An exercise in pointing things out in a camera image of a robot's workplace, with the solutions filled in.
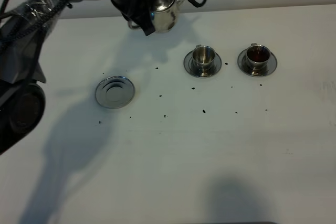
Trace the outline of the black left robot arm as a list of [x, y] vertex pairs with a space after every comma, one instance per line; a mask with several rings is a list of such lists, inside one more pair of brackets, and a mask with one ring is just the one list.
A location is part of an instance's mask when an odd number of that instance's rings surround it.
[[[39, 64], [45, 40], [61, 12], [74, 2], [98, 0], [26, 0], [6, 12], [1, 5], [1, 152], [22, 140], [43, 117], [46, 98], [40, 87], [46, 77]], [[125, 19], [135, 22], [149, 35], [147, 0], [110, 0]]]

